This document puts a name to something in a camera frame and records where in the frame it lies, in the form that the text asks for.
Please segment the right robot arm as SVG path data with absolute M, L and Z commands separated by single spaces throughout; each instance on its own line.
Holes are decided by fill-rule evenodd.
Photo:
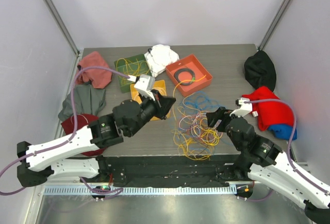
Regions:
M 271 140 L 258 135 L 234 111 L 220 107 L 206 113 L 206 118 L 208 126 L 226 133 L 240 152 L 232 167 L 219 174 L 223 179 L 258 181 L 290 199 L 314 223 L 329 223 L 329 185 L 292 161 Z

